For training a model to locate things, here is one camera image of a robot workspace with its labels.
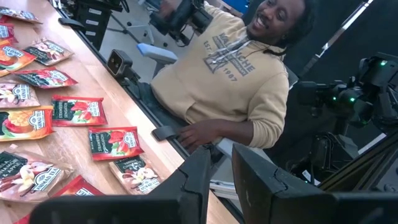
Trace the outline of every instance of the floor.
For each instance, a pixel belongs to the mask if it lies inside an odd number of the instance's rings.
[[[114,16],[125,26],[127,26],[127,22],[131,22],[133,26],[148,24],[149,13],[146,11],[145,6],[140,6],[137,0],[127,0],[127,2],[130,7],[130,12],[114,12]],[[112,18],[109,20],[108,28],[121,29],[119,24]],[[178,47],[175,41],[170,36],[162,35],[153,26],[151,26],[150,28],[154,35],[154,45],[156,47],[165,48],[163,47],[163,43],[166,42],[168,44],[168,46],[166,47],[167,50],[171,50],[178,57],[182,57],[184,55],[184,52],[187,50],[188,47]],[[144,28],[133,28],[130,29],[130,32],[140,42],[150,44],[150,39],[148,38],[148,36],[144,37]],[[191,37],[192,29],[190,27],[187,27],[184,31],[184,34],[187,37]],[[128,56],[132,58],[132,67],[134,71],[136,71],[141,77],[141,81],[149,83],[152,80],[155,68],[155,61],[141,56],[136,47],[137,44],[138,43],[133,38],[131,38],[130,35],[107,30],[99,52],[104,58],[108,58],[113,49],[125,51]]]

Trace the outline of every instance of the hoodie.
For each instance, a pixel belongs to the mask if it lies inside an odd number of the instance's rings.
[[[289,82],[282,57],[263,51],[283,49],[249,40],[242,19],[207,2],[205,9],[211,24],[152,80],[154,95],[190,124],[252,121],[249,146],[272,147],[283,131]]]

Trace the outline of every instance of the strawberry image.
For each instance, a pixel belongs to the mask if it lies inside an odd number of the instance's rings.
[[[88,111],[84,111],[81,115],[79,115],[79,119],[85,119],[86,121],[88,121],[89,119],[91,119],[91,113]]]
[[[87,103],[83,103],[83,102],[76,102],[75,105],[73,105],[73,107],[70,109],[72,111],[85,111],[88,109],[88,104]]]
[[[122,141],[124,137],[124,133],[121,131],[113,131],[111,132],[111,139],[108,141],[109,143],[113,144],[119,141]]]

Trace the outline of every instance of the man's hand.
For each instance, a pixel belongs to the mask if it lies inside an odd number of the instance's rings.
[[[249,145],[253,138],[253,123],[251,121],[234,122],[224,119],[208,119],[191,124],[180,130],[178,141],[188,151],[211,143],[218,137]]]
[[[220,137],[220,119],[208,119],[191,124],[180,130],[178,141],[189,152],[193,152],[197,147],[208,144]]]

